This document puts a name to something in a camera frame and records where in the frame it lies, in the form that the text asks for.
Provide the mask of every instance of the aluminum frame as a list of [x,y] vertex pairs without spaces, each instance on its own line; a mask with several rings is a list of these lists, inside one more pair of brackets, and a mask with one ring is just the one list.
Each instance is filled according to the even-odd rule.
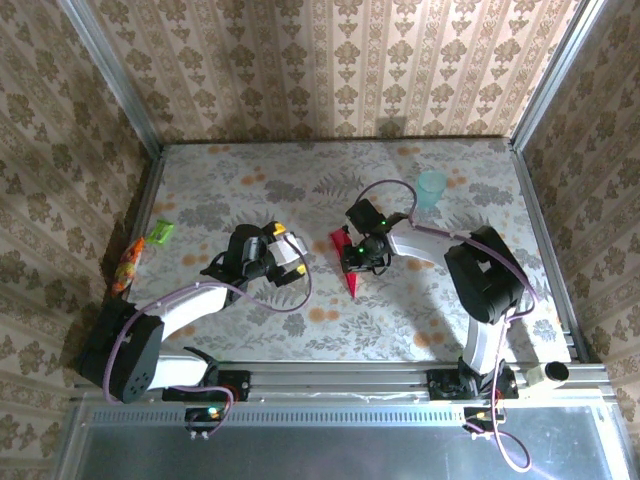
[[60,0],[60,6],[78,32],[82,43],[87,47],[91,58],[118,100],[118,104],[149,152],[151,160],[155,161],[162,151],[158,134],[144,103],[109,45],[91,8],[84,0]]
[[516,150],[523,150],[533,135],[578,56],[591,27],[600,17],[606,4],[606,0],[582,0],[576,8],[576,13],[569,22],[569,26],[542,74],[529,104],[511,134],[511,140]]
[[153,203],[160,188],[162,182],[162,173],[164,172],[164,166],[166,159],[161,154],[155,161],[151,162],[149,170],[149,177],[142,193],[142,199],[140,200],[140,207],[136,215],[136,219],[131,229],[130,242],[132,243],[136,239],[143,237],[147,226],[149,225],[149,219],[151,218],[151,210],[153,209]]
[[518,176],[518,181],[520,182],[520,188],[522,190],[525,205],[529,211],[531,226],[533,228],[533,233],[536,237],[538,247],[540,248],[542,264],[547,272],[549,288],[553,294],[558,316],[560,317],[560,321],[563,325],[566,325],[569,328],[569,332],[573,340],[573,347],[576,350],[578,360],[582,363],[588,362],[589,353],[587,345],[584,341],[575,312],[573,311],[573,305],[569,299],[569,292],[567,291],[567,287],[562,278],[560,265],[553,250],[551,237],[549,236],[547,225],[544,222],[540,203],[538,202],[538,197],[536,196],[533,182],[529,175],[529,170],[524,162],[522,152],[515,147],[513,151],[513,165],[516,170],[516,175]]
[[[309,362],[230,363],[226,369],[252,372],[249,400],[236,405],[229,425],[273,426],[452,426],[461,425],[465,406],[488,406],[487,401],[429,401],[426,369],[443,365],[428,362]],[[534,365],[512,364],[516,381]],[[543,397],[505,400],[507,408],[592,408],[600,442],[614,478],[636,479],[636,458],[615,403],[615,393],[600,364],[570,364],[565,385]],[[99,389],[85,394],[71,413],[66,443],[54,479],[75,478],[82,468],[91,428],[135,425],[184,426],[184,412],[198,404],[163,403],[159,393],[139,403],[110,406]]]

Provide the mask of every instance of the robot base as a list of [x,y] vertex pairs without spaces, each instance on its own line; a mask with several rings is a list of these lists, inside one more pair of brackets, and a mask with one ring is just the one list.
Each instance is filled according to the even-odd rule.
[[[516,377],[509,367],[500,364],[498,374],[498,398],[519,398]],[[427,370],[427,386],[430,400],[477,400],[491,398],[493,372],[478,375],[460,358],[458,368]]]

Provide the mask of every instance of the cable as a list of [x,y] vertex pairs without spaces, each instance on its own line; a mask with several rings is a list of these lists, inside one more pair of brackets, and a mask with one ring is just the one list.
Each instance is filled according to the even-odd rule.
[[227,385],[226,383],[224,385],[220,385],[220,386],[228,388],[229,390],[231,390],[233,392],[233,396],[236,399],[235,403],[238,403],[238,398],[240,398],[240,394],[238,393],[238,389],[236,387],[234,387],[233,385]]
[[[198,393],[198,392],[222,392],[225,393],[227,395],[227,402],[225,405],[225,409],[223,412],[223,415],[220,419],[220,421],[218,422],[218,424],[213,427],[210,430],[207,430],[207,435],[211,436],[214,433],[216,433],[216,431],[222,426],[222,424],[227,420],[227,417],[231,414],[231,409],[233,408],[233,404],[234,404],[234,396],[233,393],[231,392],[230,389],[226,388],[226,387],[169,387],[169,388],[173,388],[174,390],[180,390],[181,392],[191,392],[191,393]],[[189,424],[191,424],[191,422],[193,421],[193,417],[189,420]]]
[[[118,351],[120,350],[120,347],[122,346],[122,342],[124,341],[124,339],[127,336],[127,333],[129,333],[129,330],[131,330],[131,327],[133,326],[133,324],[146,312],[148,312],[149,310],[154,310],[156,308],[160,308],[162,306],[163,303],[167,303],[167,302],[171,302],[174,300],[178,300],[180,298],[182,298],[186,293],[189,293],[193,290],[198,290],[199,288],[226,288],[227,290],[231,290],[232,292],[245,297],[246,299],[248,299],[250,302],[254,303],[255,305],[264,308],[265,310],[268,310],[270,312],[274,312],[274,313],[293,313],[299,309],[301,309],[302,307],[304,307],[308,302],[309,299],[311,298],[311,292],[313,291],[313,280],[311,278],[311,269],[309,268],[309,264],[307,263],[307,260],[304,258],[304,255],[302,254],[302,252],[300,251],[300,249],[294,245],[293,243],[291,243],[289,241],[289,239],[286,237],[286,235],[283,237],[284,241],[293,249],[294,252],[296,252],[296,254],[298,255],[298,257],[300,258],[300,260],[302,260],[302,263],[304,264],[304,267],[306,269],[307,272],[307,295],[305,296],[305,299],[302,301],[302,303],[300,303],[299,305],[292,307],[292,308],[285,308],[285,309],[278,309],[278,308],[274,308],[271,305],[268,305],[266,303],[262,303],[261,301],[257,300],[256,298],[254,298],[252,295],[250,295],[247,292],[244,292],[242,290],[240,290],[238,287],[235,287],[233,285],[229,285],[228,283],[225,282],[218,282],[218,281],[210,281],[210,282],[196,282],[193,285],[189,285],[183,288],[179,288],[178,290],[174,290],[171,293],[168,293],[166,295],[164,295],[163,297],[160,297],[158,300],[156,300],[155,302],[151,302],[150,304],[142,307],[140,310],[138,310],[136,313],[134,313],[131,318],[129,318],[129,320],[127,320],[127,322],[124,324],[124,326],[122,327],[122,330],[120,330],[120,333],[118,334],[118,336],[116,337],[115,342],[113,343],[113,348],[111,349],[111,354],[109,355],[109,359],[107,360],[107,365],[105,366],[104,369],[104,377],[102,378],[102,392],[104,394],[104,399],[107,401],[107,403],[111,404],[111,405],[118,405],[120,402],[115,400],[112,396],[110,392],[110,383],[111,383],[111,373],[113,371],[113,365],[116,362],[116,356],[118,355]],[[193,388],[212,388],[212,387],[171,387],[171,388],[175,388],[177,390],[184,390],[184,389],[193,389]],[[231,391],[229,391],[229,394],[231,395],[231,398],[233,398],[233,393],[231,393]]]
[[371,271],[373,272],[373,274],[376,277],[379,277],[380,275],[382,275],[384,272],[386,272],[388,270],[388,268],[391,266],[391,254],[387,253],[387,261],[384,265],[384,267],[382,268],[382,270],[380,270],[379,272],[376,270],[376,267],[371,267]]
[[[478,250],[486,253],[487,255],[493,257],[494,259],[496,259],[498,262],[500,262],[507,270],[509,270],[509,272],[511,272],[520,283],[522,283],[522,285],[524,285],[525,289],[529,292],[529,295],[531,295],[531,300],[532,300],[532,305],[529,309],[523,311],[523,312],[517,312],[514,313],[512,315],[510,315],[509,317],[507,317],[504,320],[504,326],[502,327],[502,333],[500,335],[500,342],[498,343],[498,348],[496,351],[496,362],[494,365],[494,369],[493,369],[493,379],[491,382],[491,424],[493,427],[493,432],[489,432],[489,433],[493,433],[495,439],[496,439],[496,445],[498,446],[498,450],[500,451],[500,454],[502,455],[502,458],[504,459],[504,461],[507,463],[507,465],[509,465],[509,467],[511,467],[513,470],[515,470],[516,472],[519,473],[525,473],[528,472],[533,463],[531,460],[531,455],[529,454],[529,451],[527,450],[527,448],[525,447],[524,443],[522,443],[522,441],[520,441],[516,436],[507,433],[507,432],[500,432],[498,430],[498,422],[496,419],[496,408],[497,408],[497,399],[496,399],[496,394],[497,394],[497,390],[498,390],[498,368],[500,366],[500,353],[502,350],[502,345],[504,344],[504,341],[506,339],[506,335],[507,335],[507,330],[509,328],[509,325],[511,324],[511,322],[518,320],[518,319],[522,319],[523,317],[529,315],[530,313],[532,313],[536,306],[538,305],[538,303],[540,302],[540,299],[538,297],[538,294],[536,293],[535,289],[533,288],[533,286],[531,285],[531,283],[529,282],[529,279],[527,278],[527,276],[520,271],[519,268],[517,268],[515,265],[513,265],[508,259],[506,259],[503,255],[501,255],[499,252],[496,252],[495,250],[493,250],[492,248],[487,247],[486,245],[484,245],[483,243],[480,243],[476,240],[474,240],[473,238],[470,237],[466,237],[464,235],[461,235],[459,233],[455,233],[455,232],[450,232],[447,230],[443,230],[441,228],[437,228],[437,227],[425,227],[422,225],[417,225],[414,221],[414,214],[415,214],[415,210],[416,210],[416,206],[418,205],[418,194],[416,193],[416,190],[409,185],[407,182],[403,181],[403,180],[396,180],[396,179],[385,179],[385,180],[378,180],[377,182],[372,183],[371,185],[369,185],[368,187],[366,187],[364,190],[362,190],[360,192],[360,194],[358,195],[358,198],[356,198],[355,203],[358,203],[362,197],[364,196],[365,193],[367,193],[369,190],[371,190],[373,187],[376,187],[378,185],[384,184],[384,183],[395,183],[398,185],[402,185],[403,187],[406,187],[409,189],[409,191],[411,192],[411,195],[413,196],[413,202],[411,204],[411,208],[409,209],[409,213],[407,215],[407,220],[409,221],[409,225],[411,225],[412,228],[414,228],[415,230],[418,230],[419,232],[423,232],[427,235],[432,235],[432,236],[436,236],[436,237],[440,237],[440,238],[453,238],[455,240],[459,240],[462,242],[465,242],[469,245],[471,245],[472,247],[477,248]],[[467,422],[467,425],[471,425],[472,429],[479,431],[480,433],[487,433],[485,430],[481,429],[480,427],[477,427],[475,425],[472,425],[470,423]],[[517,465],[509,456],[509,454],[507,453],[506,449],[504,448],[504,445],[502,444],[502,439],[501,436],[505,435],[511,439],[513,439],[524,451],[525,457],[526,457],[526,463],[524,467],[521,467],[520,465]]]
[[500,432],[498,430],[498,420],[496,419],[496,409],[498,407],[496,393],[498,391],[498,368],[500,367],[500,351],[502,350],[504,341],[507,338],[507,330],[509,329],[509,325],[511,324],[511,322],[513,322],[518,318],[522,318],[522,317],[518,316],[518,314],[514,314],[508,317],[507,319],[505,319],[504,325],[502,326],[502,332],[500,333],[500,341],[498,342],[498,348],[496,351],[496,362],[493,368],[493,380],[491,382],[491,426],[493,427],[493,431],[495,432],[494,436],[496,439],[496,444],[498,445],[498,450],[500,450],[500,454],[502,455],[502,458],[504,459],[504,461],[507,462],[507,465],[509,465],[513,470],[515,470],[518,473],[527,473],[529,470],[531,470],[531,467],[533,465],[529,451],[524,446],[524,444],[520,441],[520,439],[518,439],[515,435],[512,435],[512,434],[507,435],[508,437],[515,440],[518,445],[520,445],[526,457],[526,463],[524,467],[517,465],[513,461],[513,459],[509,456],[506,449],[504,448],[504,445],[502,444],[501,435],[505,434],[505,432]]

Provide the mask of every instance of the yellow label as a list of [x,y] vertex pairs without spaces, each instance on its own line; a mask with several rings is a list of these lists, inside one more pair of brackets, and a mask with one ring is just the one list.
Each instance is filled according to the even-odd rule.
[[287,231],[287,229],[285,228],[284,225],[282,225],[281,223],[276,222],[275,229],[273,230],[273,234],[274,235],[281,235],[286,231]]

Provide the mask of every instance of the metal plate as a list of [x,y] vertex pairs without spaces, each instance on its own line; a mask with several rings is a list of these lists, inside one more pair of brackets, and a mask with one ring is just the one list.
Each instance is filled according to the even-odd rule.
[[[609,471],[595,422],[591,407],[512,409],[505,429],[531,452],[526,478],[624,478]],[[79,478],[91,480],[524,478],[458,427],[228,426],[191,441],[182,427],[103,426],[87,447]]]
[[184,424],[184,408],[180,405],[150,409],[145,406],[99,408],[91,414],[91,426],[168,426]]
[[231,414],[225,426],[261,427],[425,427],[460,426],[464,423],[462,407],[274,407],[244,408]]

